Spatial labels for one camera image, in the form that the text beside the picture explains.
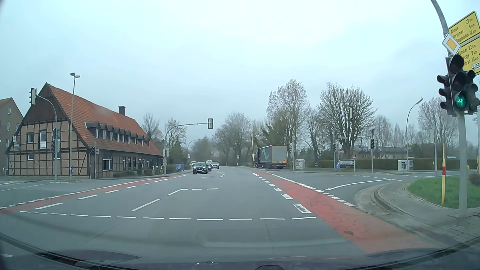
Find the road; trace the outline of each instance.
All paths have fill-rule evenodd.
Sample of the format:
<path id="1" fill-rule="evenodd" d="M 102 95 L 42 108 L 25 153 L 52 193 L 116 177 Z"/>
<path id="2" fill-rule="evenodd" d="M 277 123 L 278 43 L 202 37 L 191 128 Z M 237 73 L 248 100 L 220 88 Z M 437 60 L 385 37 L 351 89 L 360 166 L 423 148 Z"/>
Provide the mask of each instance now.
<path id="1" fill-rule="evenodd" d="M 46 249 L 166 261 L 361 255 L 436 247 L 356 208 L 356 191 L 394 174 L 220 167 L 209 174 L 82 183 L 0 182 L 0 227 Z M 8 247 L 3 252 L 16 256 Z"/>

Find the yellow direction sign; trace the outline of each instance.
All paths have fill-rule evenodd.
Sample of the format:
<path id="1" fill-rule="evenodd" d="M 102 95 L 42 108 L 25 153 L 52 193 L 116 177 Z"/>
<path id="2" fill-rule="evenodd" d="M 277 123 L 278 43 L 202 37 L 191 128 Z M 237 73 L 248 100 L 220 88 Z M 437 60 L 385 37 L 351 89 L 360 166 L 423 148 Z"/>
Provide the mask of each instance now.
<path id="1" fill-rule="evenodd" d="M 463 44 L 458 54 L 465 60 L 464 70 L 473 70 L 475 74 L 480 74 L 480 35 Z"/>
<path id="2" fill-rule="evenodd" d="M 472 11 L 472 13 L 468 14 L 465 18 L 452 25 L 448 31 L 459 44 L 462 44 L 473 36 L 480 34 L 477 13 Z"/>

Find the utility box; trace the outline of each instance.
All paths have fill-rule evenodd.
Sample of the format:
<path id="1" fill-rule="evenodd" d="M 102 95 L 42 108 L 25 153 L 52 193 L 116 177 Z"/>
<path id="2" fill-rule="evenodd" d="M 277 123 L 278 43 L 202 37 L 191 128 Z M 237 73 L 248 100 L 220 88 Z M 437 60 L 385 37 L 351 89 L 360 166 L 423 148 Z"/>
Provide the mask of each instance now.
<path id="1" fill-rule="evenodd" d="M 295 169 L 304 170 L 305 169 L 305 160 L 295 160 Z"/>
<path id="2" fill-rule="evenodd" d="M 398 170 L 400 172 L 413 170 L 413 160 L 399 160 Z"/>

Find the roof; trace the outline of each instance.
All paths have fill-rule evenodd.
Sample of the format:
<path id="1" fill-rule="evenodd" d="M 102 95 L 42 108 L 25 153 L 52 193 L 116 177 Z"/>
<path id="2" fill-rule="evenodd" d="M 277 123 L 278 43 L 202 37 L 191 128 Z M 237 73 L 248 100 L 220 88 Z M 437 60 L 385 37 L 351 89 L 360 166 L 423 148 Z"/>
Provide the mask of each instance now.
<path id="1" fill-rule="evenodd" d="M 56 88 L 48 83 L 45 83 L 44 88 L 45 87 L 48 87 L 51 90 L 52 95 L 59 102 L 63 111 L 67 114 L 66 116 L 70 118 L 70 112 L 72 109 L 72 94 L 60 88 Z M 135 119 L 109 110 L 75 95 L 73 102 L 73 126 L 89 147 L 93 147 L 94 142 L 96 142 L 97 149 L 144 153 L 158 156 L 162 155 L 154 143 L 150 143 L 150 146 L 147 146 L 146 144 L 142 146 L 141 144 L 127 144 L 117 142 L 115 140 L 110 141 L 109 139 L 104 140 L 102 138 L 95 138 L 85 126 L 85 123 L 90 122 L 99 122 L 100 124 L 106 124 L 107 126 L 120 128 L 125 131 L 130 131 L 130 133 L 136 133 L 139 136 L 148 138 L 145 131 L 143 131 Z"/>

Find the street lamp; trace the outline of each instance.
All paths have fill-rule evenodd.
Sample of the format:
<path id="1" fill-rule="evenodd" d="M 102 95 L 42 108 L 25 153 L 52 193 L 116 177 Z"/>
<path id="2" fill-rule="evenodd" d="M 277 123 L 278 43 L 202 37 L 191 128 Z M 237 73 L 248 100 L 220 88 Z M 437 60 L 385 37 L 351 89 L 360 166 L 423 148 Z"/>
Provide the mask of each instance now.
<path id="1" fill-rule="evenodd" d="M 68 140 L 68 171 L 69 178 L 72 179 L 72 122 L 73 122 L 73 97 L 75 96 L 75 80 L 80 78 L 80 75 L 75 74 L 74 72 L 70 73 L 70 76 L 73 77 L 73 91 L 72 91 L 72 110 L 70 112 L 70 138 Z"/>
<path id="2" fill-rule="evenodd" d="M 420 102 L 422 102 L 422 100 L 423 98 L 420 98 L 420 100 L 417 103 L 413 104 L 412 108 L 410 108 L 407 115 L 407 128 L 405 129 L 405 139 L 407 140 L 407 166 L 409 170 L 410 170 L 410 162 L 408 161 L 408 117 L 410 116 L 410 112 L 412 111 L 413 107 L 415 107 L 415 105 L 418 105 Z"/>

